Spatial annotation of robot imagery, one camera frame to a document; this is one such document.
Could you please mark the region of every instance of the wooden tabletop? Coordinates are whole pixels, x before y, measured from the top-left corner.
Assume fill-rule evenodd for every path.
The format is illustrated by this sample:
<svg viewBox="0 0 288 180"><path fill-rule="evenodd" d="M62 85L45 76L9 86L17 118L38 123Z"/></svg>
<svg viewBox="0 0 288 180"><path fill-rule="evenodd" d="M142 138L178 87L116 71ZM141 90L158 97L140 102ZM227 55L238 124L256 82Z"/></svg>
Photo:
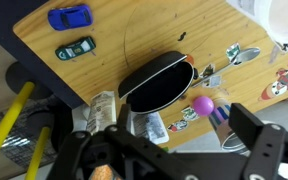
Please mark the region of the wooden tabletop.
<svg viewBox="0 0 288 180"><path fill-rule="evenodd" d="M48 11L78 4L91 7L94 24L62 32L53 30L47 20ZM167 51L190 54L194 66L202 71L209 63L214 63L216 69L226 66L225 51L235 42L242 49L261 49L255 60L222 73L220 87L190 88L186 99L160 111L165 126L182 119L180 111L202 95L242 103L252 112L288 97L287 91L271 100L258 100L267 85L276 81L276 71L288 69L288 54L279 54L276 62L269 64L274 44L266 32L224 0L53 0L18 22L14 32L88 104L105 90L115 91L117 97L117 87L127 75ZM185 38L178 41L184 32ZM95 40L95 55L88 53L70 61L56 57L59 46L84 36ZM116 100L119 112L124 100ZM210 130L208 119L201 118L190 122L184 131L169 132L170 141L162 146L172 148Z"/></svg>

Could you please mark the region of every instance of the toy car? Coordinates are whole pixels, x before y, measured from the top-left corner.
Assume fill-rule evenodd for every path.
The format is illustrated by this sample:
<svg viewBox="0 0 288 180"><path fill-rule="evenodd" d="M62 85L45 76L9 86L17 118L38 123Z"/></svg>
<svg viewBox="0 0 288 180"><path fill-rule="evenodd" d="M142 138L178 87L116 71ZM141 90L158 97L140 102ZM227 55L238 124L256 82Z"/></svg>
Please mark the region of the toy car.
<svg viewBox="0 0 288 180"><path fill-rule="evenodd" d="M87 52L92 51L96 47L93 39L91 37L86 37L75 41L69 45L58 48L55 51L56 56L62 60L66 61L76 56L80 56Z"/></svg>
<svg viewBox="0 0 288 180"><path fill-rule="evenodd" d="M91 10L87 5L79 5L48 12L48 21L57 31L89 26L93 23Z"/></svg>

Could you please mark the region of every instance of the yellow pole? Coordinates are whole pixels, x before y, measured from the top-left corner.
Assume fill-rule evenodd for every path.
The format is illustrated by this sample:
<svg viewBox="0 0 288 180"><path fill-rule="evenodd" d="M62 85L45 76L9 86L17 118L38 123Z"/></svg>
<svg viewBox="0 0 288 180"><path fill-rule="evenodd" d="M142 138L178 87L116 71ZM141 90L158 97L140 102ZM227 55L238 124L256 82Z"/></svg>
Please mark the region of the yellow pole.
<svg viewBox="0 0 288 180"><path fill-rule="evenodd" d="M13 104L0 122L0 148L13 127L17 117L21 113L27 99L31 95L35 85L32 82L26 82L20 93L15 98Z"/></svg>
<svg viewBox="0 0 288 180"><path fill-rule="evenodd" d="M45 144L50 135L51 129L49 127L43 127L40 137L38 138L30 166L28 167L25 180L35 180L35 176L42 159Z"/></svg>

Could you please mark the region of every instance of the pink ball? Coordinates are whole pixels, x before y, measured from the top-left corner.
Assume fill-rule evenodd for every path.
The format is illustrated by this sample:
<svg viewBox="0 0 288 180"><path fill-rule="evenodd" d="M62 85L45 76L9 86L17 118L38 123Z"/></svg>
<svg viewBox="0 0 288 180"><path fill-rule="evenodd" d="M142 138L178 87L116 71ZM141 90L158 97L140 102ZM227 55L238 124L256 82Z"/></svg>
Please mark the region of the pink ball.
<svg viewBox="0 0 288 180"><path fill-rule="evenodd" d="M214 103L212 99L206 96L201 96L194 100L193 108L199 116L208 116L214 110Z"/></svg>

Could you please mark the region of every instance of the blue toy car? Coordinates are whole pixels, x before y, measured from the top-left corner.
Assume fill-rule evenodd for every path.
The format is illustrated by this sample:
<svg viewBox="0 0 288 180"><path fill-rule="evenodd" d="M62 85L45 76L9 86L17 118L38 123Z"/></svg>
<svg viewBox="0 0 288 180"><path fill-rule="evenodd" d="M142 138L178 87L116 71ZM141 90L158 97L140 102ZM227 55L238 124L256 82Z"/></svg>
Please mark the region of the blue toy car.
<svg viewBox="0 0 288 180"><path fill-rule="evenodd" d="M48 21L57 31L89 26L93 23L91 10L87 5L52 9Z"/></svg>

